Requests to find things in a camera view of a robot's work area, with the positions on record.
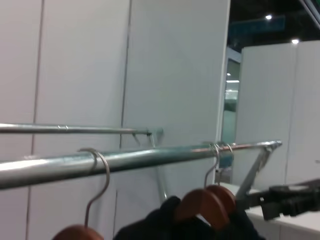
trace white panel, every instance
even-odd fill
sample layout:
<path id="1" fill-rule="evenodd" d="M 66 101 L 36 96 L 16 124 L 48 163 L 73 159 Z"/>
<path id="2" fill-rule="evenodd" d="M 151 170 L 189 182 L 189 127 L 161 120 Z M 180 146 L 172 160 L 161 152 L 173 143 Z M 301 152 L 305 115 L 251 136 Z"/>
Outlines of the white panel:
<path id="1" fill-rule="evenodd" d="M 32 123 L 40 30 L 40 0 L 0 2 L 0 122 Z M 31 154 L 31 135 L 1 135 L 0 161 Z M 0 192 L 1 238 L 24 240 L 28 189 Z"/>
<path id="2" fill-rule="evenodd" d="M 128 0 L 45 1 L 37 123 L 121 126 L 128 12 Z M 38 135 L 34 151 L 60 155 L 83 147 L 116 150 L 119 138 Z M 51 239 L 62 228 L 83 223 L 86 204 L 104 179 L 33 186 L 29 239 Z M 112 238 L 115 195 L 110 186 L 103 204 L 96 203 L 90 214 L 90 225 L 107 240 Z"/>
<path id="3" fill-rule="evenodd" d="M 319 178 L 319 63 L 320 41 L 298 44 L 287 183 Z"/>
<path id="4" fill-rule="evenodd" d="M 144 219 L 160 207 L 155 176 L 150 169 L 118 173 L 115 233 L 122 227 Z"/>
<path id="5" fill-rule="evenodd" d="M 236 142 L 282 140 L 255 181 L 265 189 L 285 182 L 295 83 L 296 49 L 292 44 L 248 47 L 242 51 Z M 258 151 L 235 154 L 232 183 L 240 185 Z"/>
<path id="6" fill-rule="evenodd" d="M 166 146 L 215 141 L 229 1 L 132 4 L 124 125 L 163 127 Z M 212 164 L 210 159 L 165 167 L 169 195 L 203 187 Z"/>

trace dark ceiling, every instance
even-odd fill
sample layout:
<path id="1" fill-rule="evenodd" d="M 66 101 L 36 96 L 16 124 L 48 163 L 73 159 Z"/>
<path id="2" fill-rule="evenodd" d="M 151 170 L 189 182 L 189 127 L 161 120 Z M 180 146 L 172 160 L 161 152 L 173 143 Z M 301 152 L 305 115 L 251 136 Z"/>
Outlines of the dark ceiling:
<path id="1" fill-rule="evenodd" d="M 320 40 L 320 29 L 299 0 L 231 0 L 230 48 L 240 52 L 244 47 L 289 43 L 292 39 Z"/>

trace black clothing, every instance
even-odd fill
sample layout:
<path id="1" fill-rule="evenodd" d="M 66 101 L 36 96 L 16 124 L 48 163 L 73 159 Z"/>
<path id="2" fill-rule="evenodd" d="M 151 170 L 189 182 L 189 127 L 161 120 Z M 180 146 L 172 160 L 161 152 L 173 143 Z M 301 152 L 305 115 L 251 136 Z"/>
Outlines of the black clothing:
<path id="1" fill-rule="evenodd" d="M 231 214 L 231 224 L 218 232 L 197 217 L 173 223 L 179 203 L 171 197 L 144 220 L 122 228 L 114 240 L 263 240 L 244 211 Z"/>
<path id="2" fill-rule="evenodd" d="M 290 185 L 271 186 L 236 200 L 238 210 L 261 206 L 266 221 L 281 215 L 296 217 L 320 211 L 320 179 Z"/>

